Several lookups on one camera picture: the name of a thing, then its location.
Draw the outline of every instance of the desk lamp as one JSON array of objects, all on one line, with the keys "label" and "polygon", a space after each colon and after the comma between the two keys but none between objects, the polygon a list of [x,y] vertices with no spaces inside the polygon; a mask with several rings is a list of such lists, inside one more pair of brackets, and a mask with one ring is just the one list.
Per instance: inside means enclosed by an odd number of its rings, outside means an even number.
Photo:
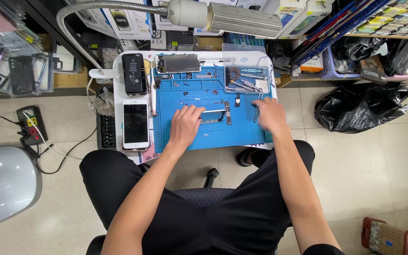
[{"label": "desk lamp", "polygon": [[264,38],[277,38],[282,28],[281,18],[276,14],[212,2],[207,6],[206,3],[193,0],[171,0],[168,6],[99,0],[75,3],[60,9],[56,15],[56,21],[60,29],[69,41],[98,68],[100,74],[104,74],[102,67],[72,37],[64,23],[64,18],[71,13],[100,8],[127,9],[160,14],[167,16],[173,25],[193,28],[206,27],[212,33],[226,31],[257,35]]}]

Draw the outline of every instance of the white iphone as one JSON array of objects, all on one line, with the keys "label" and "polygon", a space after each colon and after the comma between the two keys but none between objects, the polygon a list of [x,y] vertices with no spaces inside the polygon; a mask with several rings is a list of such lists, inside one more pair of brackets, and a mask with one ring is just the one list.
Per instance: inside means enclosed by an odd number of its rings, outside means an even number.
[{"label": "white iphone", "polygon": [[145,99],[122,101],[124,122],[124,149],[147,149],[149,147],[149,105]]}]

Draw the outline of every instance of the hand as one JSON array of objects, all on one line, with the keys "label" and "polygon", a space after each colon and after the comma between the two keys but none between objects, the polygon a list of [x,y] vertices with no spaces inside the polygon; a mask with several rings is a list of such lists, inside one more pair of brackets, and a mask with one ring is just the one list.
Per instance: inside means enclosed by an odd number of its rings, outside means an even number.
[{"label": "hand", "polygon": [[263,130],[267,130],[272,134],[279,134],[282,131],[289,131],[290,128],[286,124],[286,112],[284,107],[278,103],[276,98],[264,98],[264,100],[255,100],[252,104],[259,107],[258,124]]},{"label": "hand", "polygon": [[191,105],[176,110],[171,120],[170,140],[168,144],[177,150],[185,151],[195,139],[201,124],[201,113],[204,107]]}]

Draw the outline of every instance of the black pants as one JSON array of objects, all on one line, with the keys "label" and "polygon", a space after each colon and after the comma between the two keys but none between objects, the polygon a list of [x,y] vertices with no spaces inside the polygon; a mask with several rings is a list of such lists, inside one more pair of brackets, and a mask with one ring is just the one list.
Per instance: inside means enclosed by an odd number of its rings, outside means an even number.
[{"label": "black pants", "polygon": [[[311,173],[313,148],[304,141],[294,142]],[[143,253],[193,254],[218,249],[231,254],[271,254],[291,219],[281,196],[274,151],[257,151],[252,162],[259,169],[212,206],[197,207],[165,188],[143,237]],[[124,154],[110,150],[88,153],[80,170],[94,208],[108,229],[143,172]]]}]

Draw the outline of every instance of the person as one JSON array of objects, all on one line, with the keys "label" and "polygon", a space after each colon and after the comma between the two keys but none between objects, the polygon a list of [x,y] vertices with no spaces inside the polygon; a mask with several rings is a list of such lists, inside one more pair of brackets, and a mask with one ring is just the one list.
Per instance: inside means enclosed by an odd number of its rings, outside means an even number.
[{"label": "person", "polygon": [[83,182],[108,230],[102,254],[273,254],[290,223],[301,254],[343,254],[310,178],[312,147],[292,140],[276,99],[252,103],[259,107],[258,124],[272,134],[274,149],[241,152],[240,165],[259,169],[208,207],[165,188],[198,132],[202,107],[184,106],[174,113],[169,142],[146,173],[121,152],[86,155],[80,164]]}]

